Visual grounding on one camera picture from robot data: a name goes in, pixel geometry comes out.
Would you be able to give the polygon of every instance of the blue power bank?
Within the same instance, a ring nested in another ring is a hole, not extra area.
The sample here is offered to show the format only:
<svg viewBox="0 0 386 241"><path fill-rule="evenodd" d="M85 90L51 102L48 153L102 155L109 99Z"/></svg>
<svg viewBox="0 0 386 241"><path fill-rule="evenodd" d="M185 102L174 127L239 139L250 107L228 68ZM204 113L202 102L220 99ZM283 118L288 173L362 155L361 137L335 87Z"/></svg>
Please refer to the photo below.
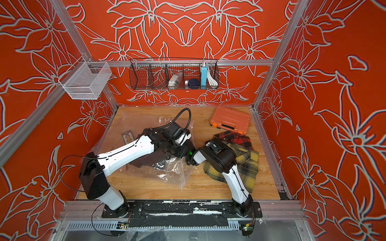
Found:
<svg viewBox="0 0 386 241"><path fill-rule="evenodd" d="M208 65L202 67L201 70L201 89L206 89L207 85L207 73L208 73Z"/></svg>

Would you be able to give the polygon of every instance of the wooden board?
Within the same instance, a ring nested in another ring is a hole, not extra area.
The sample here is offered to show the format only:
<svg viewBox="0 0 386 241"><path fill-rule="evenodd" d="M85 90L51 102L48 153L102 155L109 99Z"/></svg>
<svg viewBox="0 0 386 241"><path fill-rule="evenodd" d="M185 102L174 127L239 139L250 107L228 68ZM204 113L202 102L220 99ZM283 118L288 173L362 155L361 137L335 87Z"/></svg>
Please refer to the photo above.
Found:
<svg viewBox="0 0 386 241"><path fill-rule="evenodd" d="M216 107L189 107L192 113L193 138L196 147L200 147L205 141L213 138L214 134L224 132L223 129L213 128L209 121ZM250 113L248 107L232 107L236 110ZM133 123L142 129L154 127L154 120L159 117L172 119L182 107L119 107L110 129L102 143L100 152L108 152L124 145L122 133L130 130ZM183 113L179 119L187 119L188 113ZM258 199L280 199L275 186L267 159L259 141L257 131L251 119L248 134L253 148L259 152L259 173L256 176L252 197ZM151 178L130 175L123 170L117 170L107 179L117 190L121 190L127 199L232 199L232 194L226 183L215 181L203 171L203 165L195 166L185 187L162 183ZM86 199L81 193L79 199Z"/></svg>

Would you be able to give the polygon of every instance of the red floral wallpaper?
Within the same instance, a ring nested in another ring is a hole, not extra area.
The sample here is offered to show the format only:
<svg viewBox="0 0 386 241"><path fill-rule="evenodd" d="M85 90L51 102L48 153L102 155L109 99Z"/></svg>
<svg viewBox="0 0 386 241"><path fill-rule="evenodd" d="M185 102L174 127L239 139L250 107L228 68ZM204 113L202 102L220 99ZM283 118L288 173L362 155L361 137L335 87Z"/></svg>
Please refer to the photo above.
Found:
<svg viewBox="0 0 386 241"><path fill-rule="evenodd" d="M273 58L295 0L63 0L95 60ZM268 67L220 69L217 90L135 91L127 68L109 87L120 105L252 104Z"/></svg>
<svg viewBox="0 0 386 241"><path fill-rule="evenodd" d="M0 145L58 85L80 57L48 0L0 3ZM63 204L79 187L79 159L102 137L113 113L64 94L0 169L0 240L48 240Z"/></svg>
<svg viewBox="0 0 386 241"><path fill-rule="evenodd" d="M2 145L80 54L48 0L2 1L0 43Z"/></svg>
<svg viewBox="0 0 386 241"><path fill-rule="evenodd" d="M102 94L96 101L56 103L0 172L0 240L48 240L57 218L79 188L81 158L100 140L113 114Z"/></svg>
<svg viewBox="0 0 386 241"><path fill-rule="evenodd" d="M385 240L386 3L312 0L259 115L318 240Z"/></svg>

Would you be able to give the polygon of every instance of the white mesh basket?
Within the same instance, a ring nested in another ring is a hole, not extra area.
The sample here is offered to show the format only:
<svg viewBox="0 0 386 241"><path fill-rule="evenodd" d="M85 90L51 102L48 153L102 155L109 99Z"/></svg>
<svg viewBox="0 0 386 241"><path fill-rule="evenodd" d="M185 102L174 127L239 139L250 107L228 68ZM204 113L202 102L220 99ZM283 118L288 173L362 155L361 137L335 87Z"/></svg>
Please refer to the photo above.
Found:
<svg viewBox="0 0 386 241"><path fill-rule="evenodd" d="M64 90L70 95L71 99L98 99L111 76L108 63L102 68L88 68L87 63L79 63L81 66L76 70L72 77L63 84Z"/></svg>

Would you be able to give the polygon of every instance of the white cable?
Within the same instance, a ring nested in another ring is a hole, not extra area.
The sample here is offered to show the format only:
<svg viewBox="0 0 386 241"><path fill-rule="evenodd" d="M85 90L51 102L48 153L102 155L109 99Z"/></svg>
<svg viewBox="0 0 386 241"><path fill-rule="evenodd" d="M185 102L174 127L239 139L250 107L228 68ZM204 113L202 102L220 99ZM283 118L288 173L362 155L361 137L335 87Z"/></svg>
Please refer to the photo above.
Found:
<svg viewBox="0 0 386 241"><path fill-rule="evenodd" d="M202 66L205 66L206 64L206 61L203 64L200 64L200 71L202 71ZM210 86L218 86L217 81L215 81L214 78L212 78L212 76L210 75L209 68L207 71L207 81L209 82Z"/></svg>

